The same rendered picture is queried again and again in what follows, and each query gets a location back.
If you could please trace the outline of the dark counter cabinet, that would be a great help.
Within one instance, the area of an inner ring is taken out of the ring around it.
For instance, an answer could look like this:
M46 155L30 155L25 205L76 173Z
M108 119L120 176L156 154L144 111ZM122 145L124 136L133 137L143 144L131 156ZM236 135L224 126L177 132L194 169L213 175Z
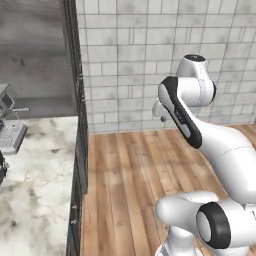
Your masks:
M63 8L75 114L78 118L66 256L81 256L82 204L88 181L87 116L75 0L63 0Z

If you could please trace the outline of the silver coffee machine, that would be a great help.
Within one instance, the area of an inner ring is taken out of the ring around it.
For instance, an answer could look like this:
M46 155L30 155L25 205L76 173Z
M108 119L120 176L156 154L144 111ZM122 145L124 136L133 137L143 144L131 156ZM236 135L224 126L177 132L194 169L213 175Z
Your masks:
M17 154L28 130L19 119L7 120L7 116L14 112L29 111L29 108L15 107L9 88L8 83L0 83L0 152L3 155Z

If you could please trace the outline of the black round appliance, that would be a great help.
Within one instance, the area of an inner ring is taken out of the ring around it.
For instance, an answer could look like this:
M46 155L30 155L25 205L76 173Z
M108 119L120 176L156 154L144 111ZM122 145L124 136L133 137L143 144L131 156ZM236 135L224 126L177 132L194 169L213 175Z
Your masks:
M6 177L8 168L9 168L9 165L5 161L5 158L2 152L0 151L0 185L2 184L4 178Z

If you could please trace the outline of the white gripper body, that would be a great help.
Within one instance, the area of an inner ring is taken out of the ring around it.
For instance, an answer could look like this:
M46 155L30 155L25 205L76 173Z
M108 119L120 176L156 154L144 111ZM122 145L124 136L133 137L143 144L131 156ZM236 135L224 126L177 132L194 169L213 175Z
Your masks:
M168 113L168 111L166 110L166 108L162 105L162 103L160 102L159 99L157 99L154 102L153 108L152 108L152 113L155 117L157 118L161 118L161 116L164 116L167 119L170 118L170 115Z

